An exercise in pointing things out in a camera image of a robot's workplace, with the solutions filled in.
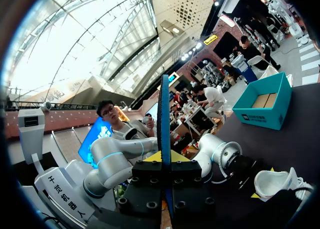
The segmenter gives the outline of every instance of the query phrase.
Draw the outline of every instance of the sign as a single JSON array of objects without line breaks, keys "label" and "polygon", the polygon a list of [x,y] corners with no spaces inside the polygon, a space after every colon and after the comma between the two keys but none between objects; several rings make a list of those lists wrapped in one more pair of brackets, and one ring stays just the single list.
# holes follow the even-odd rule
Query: sign
[{"label": "sign", "polygon": [[169,87],[171,87],[173,85],[173,83],[175,83],[178,79],[179,79],[179,75],[175,72],[173,72],[170,76],[169,76]]},{"label": "sign", "polygon": [[91,164],[93,168],[98,168],[91,153],[91,145],[95,140],[110,137],[111,134],[112,130],[109,122],[103,121],[101,117],[98,117],[78,150],[78,154],[82,160],[85,163]]},{"label": "sign", "polygon": [[69,215],[86,225],[88,219],[95,212],[64,176],[67,174],[64,168],[55,167],[39,176],[34,184],[38,190],[45,190],[56,207],[62,208]]},{"label": "sign", "polygon": [[91,86],[86,79],[62,82],[52,86],[50,88],[49,93],[48,90],[45,90],[34,96],[29,97],[25,101],[39,103],[64,103],[70,98],[74,97],[76,94],[79,94],[89,88],[91,88]]},{"label": "sign", "polygon": [[217,35],[212,35],[212,36],[210,36],[208,39],[206,39],[203,43],[208,46],[210,43],[212,43],[213,41],[215,41],[217,38],[218,38]]}]

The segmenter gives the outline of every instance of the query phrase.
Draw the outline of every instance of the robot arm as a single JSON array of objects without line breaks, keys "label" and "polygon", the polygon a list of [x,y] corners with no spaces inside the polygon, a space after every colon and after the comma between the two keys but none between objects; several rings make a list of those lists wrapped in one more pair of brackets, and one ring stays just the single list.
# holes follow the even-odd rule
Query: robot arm
[{"label": "robot arm", "polygon": [[133,159],[158,151],[156,137],[138,140],[117,140],[103,137],[91,146],[91,153],[98,169],[92,170],[83,180],[83,188],[93,198],[102,198],[105,193],[132,176]]}]

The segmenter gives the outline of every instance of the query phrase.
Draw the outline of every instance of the glasses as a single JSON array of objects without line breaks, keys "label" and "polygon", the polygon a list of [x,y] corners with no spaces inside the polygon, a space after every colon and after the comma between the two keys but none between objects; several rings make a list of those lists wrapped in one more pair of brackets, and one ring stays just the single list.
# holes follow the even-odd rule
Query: glasses
[{"label": "glasses", "polygon": [[110,113],[115,109],[114,106],[111,106],[108,110],[104,110],[102,116],[110,115]]}]

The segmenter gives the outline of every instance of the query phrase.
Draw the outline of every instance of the yellow label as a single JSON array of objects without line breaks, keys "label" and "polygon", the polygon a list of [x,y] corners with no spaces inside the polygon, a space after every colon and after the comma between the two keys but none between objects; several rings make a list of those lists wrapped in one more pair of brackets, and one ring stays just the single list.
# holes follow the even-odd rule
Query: yellow label
[{"label": "yellow label", "polygon": [[212,35],[208,39],[206,39],[203,43],[206,44],[206,45],[209,45],[210,43],[212,43],[217,38],[218,38],[217,35]]}]

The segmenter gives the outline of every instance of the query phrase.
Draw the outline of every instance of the striped floor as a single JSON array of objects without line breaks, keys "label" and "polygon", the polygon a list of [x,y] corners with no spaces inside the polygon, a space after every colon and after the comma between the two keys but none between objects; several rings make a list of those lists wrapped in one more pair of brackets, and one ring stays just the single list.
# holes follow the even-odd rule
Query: striped floor
[{"label": "striped floor", "polygon": [[320,65],[320,55],[319,52],[314,47],[313,43],[309,39],[309,35],[304,37],[308,38],[308,43],[302,45],[300,40],[297,40],[301,61],[301,75],[302,75],[302,85],[317,83],[319,79],[319,65]]}]

